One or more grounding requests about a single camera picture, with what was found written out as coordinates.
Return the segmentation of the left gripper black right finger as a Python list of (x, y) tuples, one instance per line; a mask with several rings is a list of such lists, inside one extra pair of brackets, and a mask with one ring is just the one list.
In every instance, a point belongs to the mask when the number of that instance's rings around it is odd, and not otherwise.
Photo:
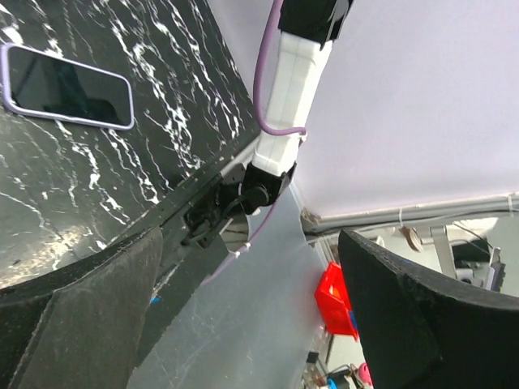
[(518, 300), (342, 230), (341, 268), (376, 388), (516, 388)]

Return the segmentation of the phone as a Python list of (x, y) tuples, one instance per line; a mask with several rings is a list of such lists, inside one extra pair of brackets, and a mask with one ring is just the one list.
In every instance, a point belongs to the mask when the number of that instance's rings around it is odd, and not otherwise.
[(1, 47), (3, 104), (19, 115), (130, 130), (129, 81), (116, 73), (15, 43)]

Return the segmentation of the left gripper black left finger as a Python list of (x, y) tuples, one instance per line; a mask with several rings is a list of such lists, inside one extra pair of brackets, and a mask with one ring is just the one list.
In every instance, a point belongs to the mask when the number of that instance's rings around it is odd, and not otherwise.
[(124, 388), (161, 262), (161, 229), (1, 290), (3, 388)]

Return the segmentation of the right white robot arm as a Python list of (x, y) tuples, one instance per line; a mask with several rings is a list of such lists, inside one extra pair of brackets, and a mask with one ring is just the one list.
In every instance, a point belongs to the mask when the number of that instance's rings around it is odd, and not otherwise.
[(185, 216), (183, 245), (209, 246), (229, 221), (273, 209), (290, 184), (321, 75), (351, 1), (275, 1), (255, 64), (252, 103), (260, 134), (240, 176), (223, 178)]

